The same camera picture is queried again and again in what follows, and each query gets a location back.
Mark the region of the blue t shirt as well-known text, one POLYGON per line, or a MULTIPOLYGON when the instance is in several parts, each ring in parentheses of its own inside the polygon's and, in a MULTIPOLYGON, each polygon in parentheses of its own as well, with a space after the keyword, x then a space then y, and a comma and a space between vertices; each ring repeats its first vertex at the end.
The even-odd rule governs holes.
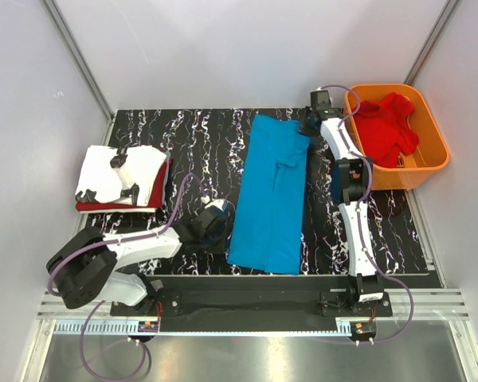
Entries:
POLYGON ((310 138, 297 120, 254 118, 227 261, 281 275, 300 272, 310 138))

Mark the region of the dark red t shirt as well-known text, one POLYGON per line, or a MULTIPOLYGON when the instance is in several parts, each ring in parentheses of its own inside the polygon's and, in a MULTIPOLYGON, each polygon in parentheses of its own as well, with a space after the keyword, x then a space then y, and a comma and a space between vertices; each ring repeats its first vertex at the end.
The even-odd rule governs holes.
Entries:
POLYGON ((119 203, 84 203, 77 202, 75 205, 76 210, 79 213, 130 213, 130 212, 146 212, 153 213, 157 209, 160 209, 166 204, 166 191, 169 170, 172 165, 173 159, 170 157, 165 160, 161 166, 156 179, 153 183, 151 196, 147 206, 133 206, 119 203))

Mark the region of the bright red t shirt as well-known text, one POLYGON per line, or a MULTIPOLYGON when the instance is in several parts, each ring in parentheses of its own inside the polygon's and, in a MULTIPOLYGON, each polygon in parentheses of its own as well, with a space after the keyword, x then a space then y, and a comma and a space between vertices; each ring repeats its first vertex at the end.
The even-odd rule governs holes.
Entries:
POLYGON ((419 144, 409 127, 414 105, 392 92, 380 102, 362 101, 354 116, 355 126, 367 157, 384 168, 396 168, 400 154, 411 155, 419 144))

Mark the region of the orange plastic basket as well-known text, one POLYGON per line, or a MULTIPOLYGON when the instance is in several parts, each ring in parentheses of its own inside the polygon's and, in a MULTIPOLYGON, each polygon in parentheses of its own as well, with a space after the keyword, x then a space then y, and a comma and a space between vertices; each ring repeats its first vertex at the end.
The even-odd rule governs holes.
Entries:
POLYGON ((423 95, 407 84, 359 84, 344 96, 347 131, 371 158, 373 190, 411 190, 450 159, 423 95))

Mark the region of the white t shirt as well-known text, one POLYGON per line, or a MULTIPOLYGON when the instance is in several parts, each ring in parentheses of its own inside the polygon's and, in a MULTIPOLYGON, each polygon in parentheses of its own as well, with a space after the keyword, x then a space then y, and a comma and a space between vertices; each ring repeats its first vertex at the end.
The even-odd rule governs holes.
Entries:
POLYGON ((80 170, 75 201, 147 206, 165 160, 166 156, 153 146, 92 145, 80 170))

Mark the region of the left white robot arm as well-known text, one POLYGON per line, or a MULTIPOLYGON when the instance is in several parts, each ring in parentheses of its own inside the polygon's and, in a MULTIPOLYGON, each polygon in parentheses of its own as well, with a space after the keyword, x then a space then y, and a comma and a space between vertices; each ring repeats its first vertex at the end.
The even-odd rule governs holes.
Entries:
POLYGON ((125 274, 123 268, 185 251, 221 254, 227 225, 227 203, 217 199, 194 218, 143 232, 105 235, 84 228, 46 264, 49 292, 62 298, 69 310, 107 301, 128 314, 147 315, 155 310, 161 291, 145 276, 125 274))

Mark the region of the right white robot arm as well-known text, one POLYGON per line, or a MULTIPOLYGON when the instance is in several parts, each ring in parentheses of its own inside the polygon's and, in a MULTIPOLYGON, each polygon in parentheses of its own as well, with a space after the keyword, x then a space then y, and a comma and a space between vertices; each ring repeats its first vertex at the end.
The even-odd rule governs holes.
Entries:
POLYGON ((369 315, 384 294, 382 277, 373 258, 367 219, 372 162, 348 134, 346 120, 350 116, 333 106, 330 88, 327 85, 310 93, 310 104, 304 109, 299 133, 322 137, 335 160, 331 198, 343 218, 350 260, 349 286, 335 307, 351 314, 369 315))

